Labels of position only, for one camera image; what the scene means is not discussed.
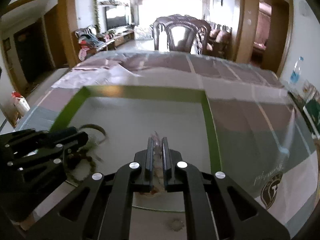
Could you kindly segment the flat screen television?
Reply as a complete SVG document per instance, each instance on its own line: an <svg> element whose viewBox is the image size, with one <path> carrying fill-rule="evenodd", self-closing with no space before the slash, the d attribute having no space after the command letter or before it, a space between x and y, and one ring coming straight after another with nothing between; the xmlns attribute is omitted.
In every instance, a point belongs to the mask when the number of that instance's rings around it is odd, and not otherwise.
<svg viewBox="0 0 320 240"><path fill-rule="evenodd" d="M105 7L106 29L114 29L129 24L129 7L124 5Z"/></svg>

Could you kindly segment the green cardboard box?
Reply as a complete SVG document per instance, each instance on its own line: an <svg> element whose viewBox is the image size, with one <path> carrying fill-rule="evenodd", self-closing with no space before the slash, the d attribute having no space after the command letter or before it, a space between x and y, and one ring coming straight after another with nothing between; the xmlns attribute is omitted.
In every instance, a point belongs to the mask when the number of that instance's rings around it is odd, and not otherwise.
<svg viewBox="0 0 320 240"><path fill-rule="evenodd" d="M221 168L219 145L204 90L147 86L86 86L69 100L51 131L94 124L106 132L90 151L96 170L111 174L146 149L149 137L169 147L200 171Z"/></svg>

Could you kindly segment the brown sofa with cushions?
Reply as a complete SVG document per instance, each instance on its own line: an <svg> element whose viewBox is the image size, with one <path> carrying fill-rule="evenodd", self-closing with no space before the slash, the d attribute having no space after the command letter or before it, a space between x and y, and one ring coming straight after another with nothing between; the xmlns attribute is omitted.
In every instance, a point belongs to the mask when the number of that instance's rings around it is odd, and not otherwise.
<svg viewBox="0 0 320 240"><path fill-rule="evenodd" d="M232 28L226 25L209 22L211 31L207 43L207 55L226 58L228 44L232 37Z"/></svg>

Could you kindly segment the dark wooden chair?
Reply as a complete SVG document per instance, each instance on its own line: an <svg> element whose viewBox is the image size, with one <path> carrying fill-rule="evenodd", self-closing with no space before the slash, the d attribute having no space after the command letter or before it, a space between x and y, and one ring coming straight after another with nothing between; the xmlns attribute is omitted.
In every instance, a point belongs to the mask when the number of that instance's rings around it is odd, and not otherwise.
<svg viewBox="0 0 320 240"><path fill-rule="evenodd" d="M205 20L176 14L157 18L152 28L155 50L159 50L160 33L165 32L169 51L191 53L194 48L197 55L207 53L211 26Z"/></svg>

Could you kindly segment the wooden tv cabinet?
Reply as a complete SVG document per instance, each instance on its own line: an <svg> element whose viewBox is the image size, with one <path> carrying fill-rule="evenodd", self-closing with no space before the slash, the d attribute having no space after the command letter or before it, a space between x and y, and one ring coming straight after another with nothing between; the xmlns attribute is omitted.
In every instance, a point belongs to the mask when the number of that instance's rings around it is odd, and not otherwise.
<svg viewBox="0 0 320 240"><path fill-rule="evenodd" d="M112 38L106 39L107 50L116 50L119 46L135 39L135 32L127 30L123 33L114 34Z"/></svg>

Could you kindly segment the hanging green vine garland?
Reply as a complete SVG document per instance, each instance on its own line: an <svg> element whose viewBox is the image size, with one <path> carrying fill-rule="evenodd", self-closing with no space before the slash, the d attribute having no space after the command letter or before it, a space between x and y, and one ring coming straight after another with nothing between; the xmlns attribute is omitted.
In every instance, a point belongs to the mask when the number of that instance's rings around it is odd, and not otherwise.
<svg viewBox="0 0 320 240"><path fill-rule="evenodd" d="M98 0L93 0L94 20L97 33L100 33Z"/></svg>

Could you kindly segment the pile of clothes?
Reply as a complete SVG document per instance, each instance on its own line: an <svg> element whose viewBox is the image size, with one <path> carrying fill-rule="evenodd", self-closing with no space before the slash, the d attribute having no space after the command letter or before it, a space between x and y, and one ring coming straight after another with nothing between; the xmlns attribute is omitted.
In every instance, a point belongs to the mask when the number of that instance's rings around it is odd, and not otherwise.
<svg viewBox="0 0 320 240"><path fill-rule="evenodd" d="M98 52L107 51L105 36L98 34L93 25L77 29L74 32L74 35L78 39L78 44L80 46L78 53L80 61L84 61Z"/></svg>

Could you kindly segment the red white bag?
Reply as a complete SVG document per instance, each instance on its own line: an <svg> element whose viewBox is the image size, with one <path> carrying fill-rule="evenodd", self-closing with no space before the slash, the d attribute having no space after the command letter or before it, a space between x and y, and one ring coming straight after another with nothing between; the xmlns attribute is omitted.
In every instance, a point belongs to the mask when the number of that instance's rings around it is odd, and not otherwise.
<svg viewBox="0 0 320 240"><path fill-rule="evenodd" d="M30 106L25 97L23 97L19 92L12 92L11 96L13 98L13 104L17 108L18 113L21 116L24 116L30 110Z"/></svg>

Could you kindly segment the plaid bedsheet table cover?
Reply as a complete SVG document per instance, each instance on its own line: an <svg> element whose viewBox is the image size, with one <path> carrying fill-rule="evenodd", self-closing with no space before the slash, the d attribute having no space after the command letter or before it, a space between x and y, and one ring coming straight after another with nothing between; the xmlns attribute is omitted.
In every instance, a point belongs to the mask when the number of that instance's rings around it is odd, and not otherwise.
<svg viewBox="0 0 320 240"><path fill-rule="evenodd" d="M319 239L318 232L306 232L319 227L316 146L273 72L186 53L102 52L53 84L18 128L51 128L71 97L88 85L205 91L222 170L283 223L292 238Z"/></svg>

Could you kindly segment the clear plastic water bottle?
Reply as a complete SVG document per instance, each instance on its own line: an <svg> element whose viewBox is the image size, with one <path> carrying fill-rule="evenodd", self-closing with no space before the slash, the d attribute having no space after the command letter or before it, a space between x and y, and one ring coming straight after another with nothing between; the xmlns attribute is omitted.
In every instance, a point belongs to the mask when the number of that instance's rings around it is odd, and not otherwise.
<svg viewBox="0 0 320 240"><path fill-rule="evenodd" d="M301 71L302 71L301 68L302 68L303 62L304 62L304 58L302 56L300 56L299 59L295 62L294 68L290 76L291 85L297 84L301 75Z"/></svg>

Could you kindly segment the silver metal bangle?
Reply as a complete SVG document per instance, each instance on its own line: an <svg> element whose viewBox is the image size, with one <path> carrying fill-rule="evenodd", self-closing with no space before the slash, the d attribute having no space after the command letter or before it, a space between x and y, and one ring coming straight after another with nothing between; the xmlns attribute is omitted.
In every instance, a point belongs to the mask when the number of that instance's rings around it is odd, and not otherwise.
<svg viewBox="0 0 320 240"><path fill-rule="evenodd" d="M85 124L78 128L78 131L88 134L88 142L95 145L100 145L107 140L106 131L99 125Z"/></svg>

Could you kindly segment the green packaged box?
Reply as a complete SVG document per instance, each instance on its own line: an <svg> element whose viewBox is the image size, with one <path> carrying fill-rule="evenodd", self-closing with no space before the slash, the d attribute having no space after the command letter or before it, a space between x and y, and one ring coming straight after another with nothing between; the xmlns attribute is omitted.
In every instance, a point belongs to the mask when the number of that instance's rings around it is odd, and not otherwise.
<svg viewBox="0 0 320 240"><path fill-rule="evenodd" d="M319 139L319 102L311 99L303 107L303 112L306 114L308 121L313 130L313 134Z"/></svg>

